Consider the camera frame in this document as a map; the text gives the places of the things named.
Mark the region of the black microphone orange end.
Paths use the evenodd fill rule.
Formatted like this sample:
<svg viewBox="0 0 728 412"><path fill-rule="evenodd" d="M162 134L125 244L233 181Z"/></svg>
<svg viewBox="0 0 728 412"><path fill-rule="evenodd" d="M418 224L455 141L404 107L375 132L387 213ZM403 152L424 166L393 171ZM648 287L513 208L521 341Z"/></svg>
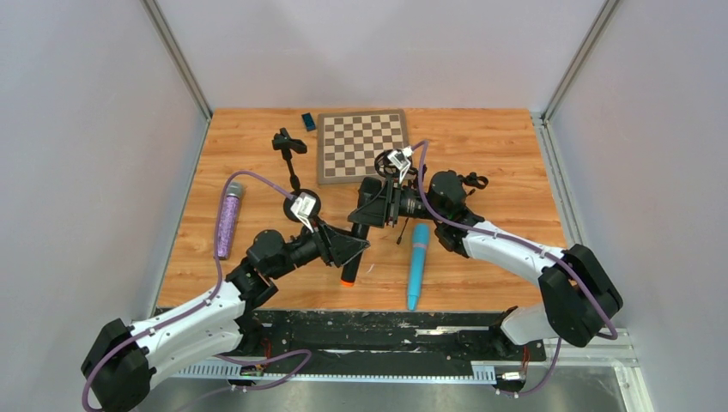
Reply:
<svg viewBox="0 0 728 412"><path fill-rule="evenodd" d="M344 248L347 261L343 265L341 283L346 287L353 287L360 268L362 254L367 248L365 242L369 232L368 225L354 223L350 232L350 240Z"/></svg>

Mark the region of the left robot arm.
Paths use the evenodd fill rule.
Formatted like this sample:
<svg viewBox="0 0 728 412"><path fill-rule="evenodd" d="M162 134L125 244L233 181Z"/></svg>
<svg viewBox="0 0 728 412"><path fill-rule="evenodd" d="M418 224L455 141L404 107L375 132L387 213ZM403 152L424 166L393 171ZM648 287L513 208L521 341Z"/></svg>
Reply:
<svg viewBox="0 0 728 412"><path fill-rule="evenodd" d="M162 381L210 356L228 353L254 333L252 312L278 288L274 281L314 260L342 267L370 246L361 231L315 219L290 239L276 230L258 233L245 257L198 297L161 315L126 324L106 323L81 365L82 407L130 411Z"/></svg>

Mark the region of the black round-base mic stand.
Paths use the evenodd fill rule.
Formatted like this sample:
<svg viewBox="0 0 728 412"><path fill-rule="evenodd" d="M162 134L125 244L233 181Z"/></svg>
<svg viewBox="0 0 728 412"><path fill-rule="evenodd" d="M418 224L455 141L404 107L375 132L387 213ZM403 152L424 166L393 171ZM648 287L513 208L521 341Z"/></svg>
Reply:
<svg viewBox="0 0 728 412"><path fill-rule="evenodd" d="M278 150L282 154L282 158L286 161L289 182L291 184L292 191L291 195L298 197L302 193L313 197L316 200L316 204L313 206L312 215L318 216L321 210L320 197L314 191L309 189L302 189L300 186L300 180L295 173L294 166L292 163L293 153L303 155L307 153L307 145L300 139L295 139L290 136L286 128L281 128L272 138L272 147L274 150Z"/></svg>

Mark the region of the purple glitter microphone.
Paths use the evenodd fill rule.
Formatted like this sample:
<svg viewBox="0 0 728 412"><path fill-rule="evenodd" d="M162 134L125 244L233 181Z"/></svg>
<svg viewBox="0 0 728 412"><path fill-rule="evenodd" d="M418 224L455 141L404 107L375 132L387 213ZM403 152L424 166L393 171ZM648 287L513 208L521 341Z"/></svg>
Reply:
<svg viewBox="0 0 728 412"><path fill-rule="evenodd" d="M216 236L216 256L220 260L227 260L230 257L244 194L245 187L238 182L232 182L225 190Z"/></svg>

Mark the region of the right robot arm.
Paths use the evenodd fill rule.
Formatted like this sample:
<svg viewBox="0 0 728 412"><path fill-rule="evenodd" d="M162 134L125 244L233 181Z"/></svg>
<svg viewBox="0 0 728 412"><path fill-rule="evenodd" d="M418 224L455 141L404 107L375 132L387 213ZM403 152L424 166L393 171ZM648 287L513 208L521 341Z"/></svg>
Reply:
<svg viewBox="0 0 728 412"><path fill-rule="evenodd" d="M454 171L437 172L426 190L391 177L366 177L348 220L358 231L395 225L401 217L433 221L447 251L495 264L537 286L540 304L508 309L496 321L497 334L512 345L560 338L583 348L596 336L617 339L612 318L623 299L594 252L581 244L567 249L541 245L477 215L467 207L466 188L482 189L487 183L475 173Z"/></svg>

